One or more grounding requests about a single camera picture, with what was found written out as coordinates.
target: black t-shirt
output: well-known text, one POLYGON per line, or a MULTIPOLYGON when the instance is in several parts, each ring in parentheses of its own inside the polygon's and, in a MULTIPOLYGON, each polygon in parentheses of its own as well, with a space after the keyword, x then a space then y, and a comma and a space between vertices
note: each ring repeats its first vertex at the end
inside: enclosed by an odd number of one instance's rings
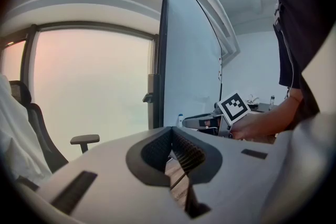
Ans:
POLYGON ((294 68, 293 88, 301 89, 303 102, 300 104, 291 127, 301 120, 314 116, 319 108, 302 71, 315 56, 328 36, 336 19, 332 0, 279 0, 281 31, 275 27, 279 41, 280 80, 279 84, 290 87, 292 84, 292 66, 294 68))

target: black mesh chair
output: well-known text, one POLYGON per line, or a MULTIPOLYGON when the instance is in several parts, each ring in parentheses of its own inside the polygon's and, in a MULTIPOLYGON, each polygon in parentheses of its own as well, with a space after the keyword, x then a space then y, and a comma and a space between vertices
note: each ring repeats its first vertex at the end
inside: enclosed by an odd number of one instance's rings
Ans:
MULTIPOLYGON (((32 103, 32 96, 27 86, 18 80, 10 81, 9 83, 11 84, 12 96, 27 109, 28 120, 37 135, 44 158, 51 172, 54 173, 66 165, 68 161, 52 142, 44 123, 42 111, 37 104, 32 103)), ((88 144, 99 142, 99 140, 100 137, 98 134, 89 134, 75 136, 71 139, 70 143, 72 145, 80 145, 84 153, 88 150, 88 144)))

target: plastic bottle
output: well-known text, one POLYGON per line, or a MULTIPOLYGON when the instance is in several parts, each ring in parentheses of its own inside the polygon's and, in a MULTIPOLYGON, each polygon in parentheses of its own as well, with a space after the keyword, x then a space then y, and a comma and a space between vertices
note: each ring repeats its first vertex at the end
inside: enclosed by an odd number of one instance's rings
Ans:
POLYGON ((275 96, 272 95, 271 96, 271 100, 269 101, 269 108, 268 108, 268 110, 271 110, 273 108, 273 106, 274 106, 274 99, 275 99, 275 96))
POLYGON ((180 114, 177 120, 177 127, 183 127, 182 121, 183 121, 183 114, 180 114))

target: hand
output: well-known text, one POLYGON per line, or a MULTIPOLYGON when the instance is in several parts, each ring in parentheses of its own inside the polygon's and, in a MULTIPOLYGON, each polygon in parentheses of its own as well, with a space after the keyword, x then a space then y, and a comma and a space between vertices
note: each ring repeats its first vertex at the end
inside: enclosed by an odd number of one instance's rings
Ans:
POLYGON ((258 114, 247 114, 237 121, 231 129, 234 139, 250 139, 254 137, 254 123, 258 119, 258 114))

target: white marker board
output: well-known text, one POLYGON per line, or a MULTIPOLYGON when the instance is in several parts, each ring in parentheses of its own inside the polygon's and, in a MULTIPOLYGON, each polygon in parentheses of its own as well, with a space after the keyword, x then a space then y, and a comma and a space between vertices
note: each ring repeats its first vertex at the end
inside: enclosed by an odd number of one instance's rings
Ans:
POLYGON ((221 90, 221 48, 197 0, 167 0, 165 8, 163 125, 174 126, 179 114, 213 111, 221 90))

